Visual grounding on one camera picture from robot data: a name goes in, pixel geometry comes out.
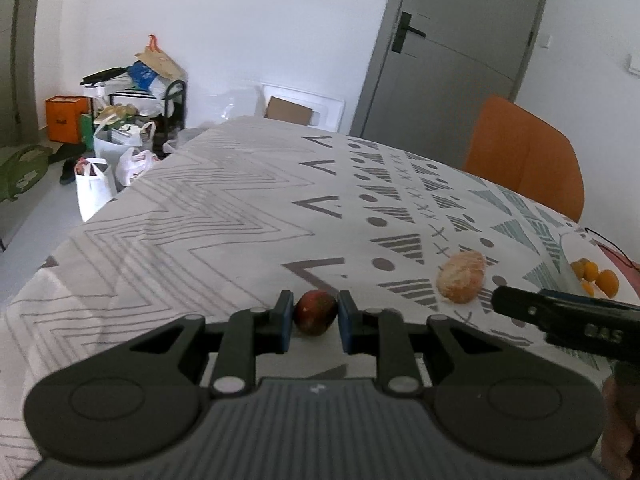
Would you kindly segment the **person's right hand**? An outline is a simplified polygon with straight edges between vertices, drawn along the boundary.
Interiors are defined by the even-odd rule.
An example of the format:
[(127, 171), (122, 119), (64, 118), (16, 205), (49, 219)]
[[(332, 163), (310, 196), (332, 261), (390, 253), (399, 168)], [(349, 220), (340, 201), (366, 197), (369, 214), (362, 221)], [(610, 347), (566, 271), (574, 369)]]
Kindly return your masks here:
[(631, 429), (618, 409), (617, 393), (616, 380), (611, 375), (602, 388), (606, 422), (601, 439), (601, 464), (612, 478), (630, 479), (634, 463), (628, 458), (628, 453), (639, 434), (639, 414), (636, 414), (636, 426)]

